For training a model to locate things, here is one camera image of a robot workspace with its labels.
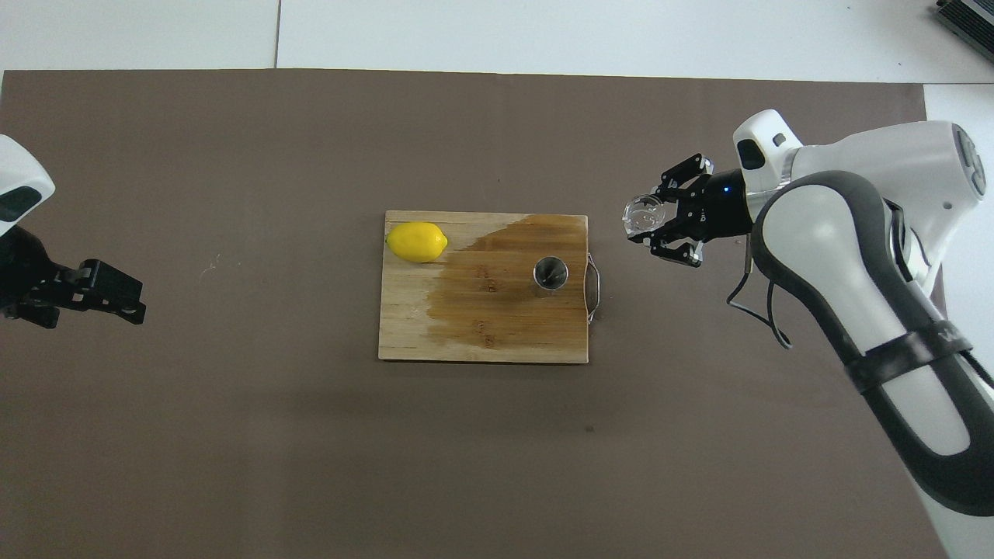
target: metal handle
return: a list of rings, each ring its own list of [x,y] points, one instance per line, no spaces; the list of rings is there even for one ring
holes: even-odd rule
[[[586,274],[583,277],[583,294],[586,298],[586,323],[590,324],[593,322],[593,314],[597,312],[597,308],[600,306],[600,270],[597,269],[597,265],[593,263],[593,255],[591,253],[586,253],[586,267],[588,270],[593,270],[593,307],[590,306],[590,288],[589,288],[589,276]]]

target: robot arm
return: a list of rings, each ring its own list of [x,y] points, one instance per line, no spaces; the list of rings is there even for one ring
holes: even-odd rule
[[[679,185],[667,182],[668,171],[652,194],[627,206],[629,239],[665,258],[681,233],[701,243],[749,233],[759,270],[800,299],[825,332],[916,482],[947,551],[989,556],[994,402],[984,383],[990,376],[927,297],[952,232],[984,194],[983,168],[968,136],[954,124],[917,122],[803,146],[768,110],[734,138],[741,170],[711,175],[702,168],[680,189],[697,187],[693,199],[710,202],[682,211],[687,195],[670,192]],[[662,222],[673,200],[678,215]],[[737,221],[703,234],[677,223],[697,212],[700,229],[724,219],[717,210],[734,208]],[[736,224],[734,232],[728,223]]]
[[[0,312],[46,328],[58,323],[59,307],[110,312],[141,324],[141,281],[99,260],[77,269],[60,266],[17,225],[53,193],[52,179],[31,153],[0,135]]]

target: black vent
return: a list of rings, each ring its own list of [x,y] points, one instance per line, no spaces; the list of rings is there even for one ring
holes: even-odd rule
[[[994,62],[994,0],[942,0],[936,16],[962,40]]]

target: metal cup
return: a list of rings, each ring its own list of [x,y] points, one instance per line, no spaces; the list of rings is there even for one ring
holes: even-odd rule
[[[532,274],[535,284],[546,291],[555,291],[563,285],[570,276],[566,263],[556,257],[545,257],[537,264]]]

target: brown mat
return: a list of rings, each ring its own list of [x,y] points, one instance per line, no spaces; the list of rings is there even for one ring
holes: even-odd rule
[[[934,557],[814,320],[796,349],[628,243],[628,199],[778,108],[824,143],[920,86],[327,71],[8,72],[56,181],[23,225],[145,282],[143,326],[0,326],[6,557]],[[589,216],[580,366],[377,359],[384,212]],[[762,305],[761,281],[745,301]]]

